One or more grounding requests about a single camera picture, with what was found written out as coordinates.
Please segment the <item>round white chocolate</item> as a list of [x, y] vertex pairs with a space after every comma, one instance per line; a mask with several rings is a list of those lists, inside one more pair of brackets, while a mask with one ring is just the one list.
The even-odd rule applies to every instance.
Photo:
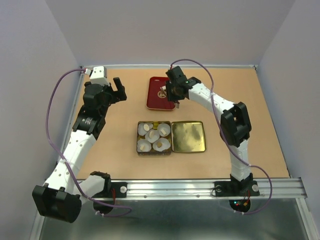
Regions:
[[154, 134], [154, 132], [152, 131], [152, 132], [150, 132], [149, 137], [152, 138], [154, 135], [155, 135], [155, 134]]

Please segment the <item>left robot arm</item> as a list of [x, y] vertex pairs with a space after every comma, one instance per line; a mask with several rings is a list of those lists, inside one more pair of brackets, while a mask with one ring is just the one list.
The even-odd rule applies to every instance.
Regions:
[[84, 84], [83, 105], [72, 127], [67, 147], [59, 154], [58, 163], [49, 178], [32, 191], [41, 216], [73, 223], [82, 205], [92, 201], [97, 194], [112, 198], [108, 203], [98, 202], [106, 207], [104, 211], [98, 211], [99, 215], [106, 217], [115, 208], [116, 189], [108, 173], [94, 171], [82, 182], [76, 179], [76, 174], [106, 124], [108, 108], [127, 99], [120, 78], [113, 78], [113, 82], [116, 90], [110, 84], [98, 84], [92, 80]]

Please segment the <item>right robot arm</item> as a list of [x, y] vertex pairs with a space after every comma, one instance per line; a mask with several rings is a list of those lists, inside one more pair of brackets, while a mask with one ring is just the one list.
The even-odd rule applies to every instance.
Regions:
[[248, 139], [252, 125], [247, 106], [243, 102], [234, 103], [224, 99], [196, 77], [187, 78], [179, 66], [169, 69], [166, 75], [168, 81], [165, 92], [168, 101], [178, 104], [188, 99], [214, 114], [220, 136], [230, 152], [231, 192], [242, 195], [248, 190], [246, 180], [251, 178]]

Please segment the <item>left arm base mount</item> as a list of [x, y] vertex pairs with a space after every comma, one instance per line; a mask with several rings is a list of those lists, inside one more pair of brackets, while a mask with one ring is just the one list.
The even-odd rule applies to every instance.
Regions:
[[100, 171], [93, 171], [90, 176], [97, 176], [104, 179], [102, 191], [94, 194], [92, 198], [105, 204], [115, 205], [117, 199], [124, 199], [127, 197], [127, 182], [114, 182], [108, 173]]

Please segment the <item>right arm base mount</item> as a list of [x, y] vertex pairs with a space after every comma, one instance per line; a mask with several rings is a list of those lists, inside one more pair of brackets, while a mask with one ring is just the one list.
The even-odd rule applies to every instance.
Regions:
[[242, 181], [231, 177], [230, 181], [215, 181], [211, 194], [215, 197], [241, 197], [229, 200], [229, 205], [236, 212], [247, 213], [251, 208], [251, 197], [260, 196], [260, 191], [251, 176]]

